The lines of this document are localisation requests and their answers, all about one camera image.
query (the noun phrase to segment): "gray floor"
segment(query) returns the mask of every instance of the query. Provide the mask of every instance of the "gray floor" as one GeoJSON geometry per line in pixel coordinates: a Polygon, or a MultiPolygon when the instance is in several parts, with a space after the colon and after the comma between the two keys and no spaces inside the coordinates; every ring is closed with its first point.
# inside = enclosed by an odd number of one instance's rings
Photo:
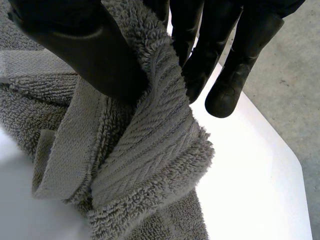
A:
{"type": "Polygon", "coordinates": [[[320,1],[307,0],[284,20],[244,92],[299,159],[313,240],[320,240],[320,1]]]}

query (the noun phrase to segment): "terry cloth towel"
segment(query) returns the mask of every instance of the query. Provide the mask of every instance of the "terry cloth towel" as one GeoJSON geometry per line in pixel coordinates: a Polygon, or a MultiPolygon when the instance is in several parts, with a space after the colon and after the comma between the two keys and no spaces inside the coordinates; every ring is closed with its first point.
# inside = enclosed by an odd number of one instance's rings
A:
{"type": "Polygon", "coordinates": [[[32,195],[74,205],[93,240],[206,240],[195,186],[214,150],[172,40],[140,0],[102,3],[147,73],[138,103],[119,103],[49,51],[18,44],[27,40],[1,15],[0,29],[13,32],[0,35],[0,123],[34,161],[32,195]]]}

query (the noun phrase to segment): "towel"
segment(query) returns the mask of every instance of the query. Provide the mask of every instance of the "towel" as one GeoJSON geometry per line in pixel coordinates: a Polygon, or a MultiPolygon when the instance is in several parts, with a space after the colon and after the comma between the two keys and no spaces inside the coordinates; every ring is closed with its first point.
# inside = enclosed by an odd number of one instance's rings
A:
{"type": "Polygon", "coordinates": [[[101,94],[46,49],[20,48],[22,36],[0,35],[0,123],[34,162],[31,194],[73,205],[93,240],[206,240],[195,187],[214,150],[172,40],[142,1],[102,3],[149,79],[137,103],[101,94]]]}

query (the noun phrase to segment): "gray towel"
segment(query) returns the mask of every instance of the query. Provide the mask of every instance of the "gray towel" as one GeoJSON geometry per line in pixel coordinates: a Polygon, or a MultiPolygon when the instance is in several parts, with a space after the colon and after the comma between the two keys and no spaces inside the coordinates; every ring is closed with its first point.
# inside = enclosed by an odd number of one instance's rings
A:
{"type": "MultiPolygon", "coordinates": [[[[140,0],[102,2],[149,78],[138,103],[99,93],[47,50],[1,51],[0,123],[34,159],[32,195],[74,205],[93,240],[206,240],[194,188],[214,150],[172,40],[140,0]]],[[[3,37],[5,50],[21,39],[3,37]]]]}

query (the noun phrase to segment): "white table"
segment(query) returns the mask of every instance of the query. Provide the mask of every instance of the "white table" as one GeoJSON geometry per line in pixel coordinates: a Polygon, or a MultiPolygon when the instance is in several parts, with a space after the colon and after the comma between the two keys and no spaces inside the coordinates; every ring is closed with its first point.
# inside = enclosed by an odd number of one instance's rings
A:
{"type": "MultiPolygon", "coordinates": [[[[220,70],[192,105],[216,151],[197,187],[211,239],[311,240],[302,169],[291,149],[244,94],[228,118],[206,112],[220,70]]],[[[0,239],[89,240],[71,206],[32,199],[32,175],[31,162],[0,129],[0,239]]]]}

